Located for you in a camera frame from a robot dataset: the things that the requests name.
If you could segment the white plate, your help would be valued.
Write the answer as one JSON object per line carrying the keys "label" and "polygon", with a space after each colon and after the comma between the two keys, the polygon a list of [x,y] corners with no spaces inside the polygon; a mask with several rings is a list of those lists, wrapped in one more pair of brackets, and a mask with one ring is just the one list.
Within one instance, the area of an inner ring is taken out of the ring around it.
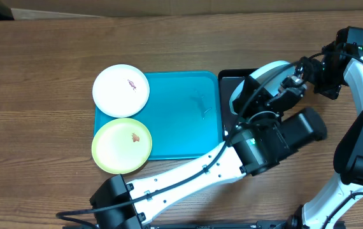
{"label": "white plate", "polygon": [[100,72],[92,87],[95,105],[104,114],[125,118],[140,112],[150,95],[149,82],[138,68],[127,64]]}

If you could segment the light blue plate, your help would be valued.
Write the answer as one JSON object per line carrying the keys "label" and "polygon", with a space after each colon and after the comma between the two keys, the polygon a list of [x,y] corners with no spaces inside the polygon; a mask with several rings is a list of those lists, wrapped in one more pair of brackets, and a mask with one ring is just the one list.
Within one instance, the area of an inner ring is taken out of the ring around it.
{"label": "light blue plate", "polygon": [[[279,70],[282,70],[284,67],[289,65],[289,62],[284,60],[278,60],[275,62],[271,62],[269,64],[266,64],[260,68],[258,68],[253,73],[249,74],[249,77],[253,80],[255,80],[256,83],[263,83],[265,80],[267,80],[268,77],[272,76],[273,74],[277,73]],[[283,73],[280,73],[275,79],[271,80],[266,86],[265,89],[268,91],[268,93],[274,97],[278,94],[278,88],[280,86],[280,83],[285,78],[285,73],[288,74],[288,70],[284,70]],[[238,113],[234,110],[232,102],[233,100],[237,99],[241,92],[243,91],[244,86],[244,80],[236,87],[236,89],[233,91],[232,95],[229,99],[229,107],[232,114],[237,115]]]}

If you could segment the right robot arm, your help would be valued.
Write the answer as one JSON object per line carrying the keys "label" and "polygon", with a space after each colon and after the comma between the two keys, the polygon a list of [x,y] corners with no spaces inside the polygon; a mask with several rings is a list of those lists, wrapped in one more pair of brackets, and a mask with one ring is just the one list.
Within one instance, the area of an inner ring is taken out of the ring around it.
{"label": "right robot arm", "polygon": [[339,218],[363,198],[363,28],[339,30],[321,54],[321,61],[310,57],[316,69],[305,80],[332,100],[343,85],[350,87],[358,117],[335,150],[334,175],[281,228],[344,228]]}

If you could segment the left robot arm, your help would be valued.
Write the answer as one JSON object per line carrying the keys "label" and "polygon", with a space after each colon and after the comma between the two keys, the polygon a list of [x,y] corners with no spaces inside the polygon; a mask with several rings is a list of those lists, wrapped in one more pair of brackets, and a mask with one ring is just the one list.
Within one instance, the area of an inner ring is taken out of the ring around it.
{"label": "left robot arm", "polygon": [[254,114],[207,154],[154,177],[125,183],[116,174],[90,199],[97,228],[142,228],[203,189],[261,174],[299,148],[327,137],[318,113],[304,108],[283,122]]}

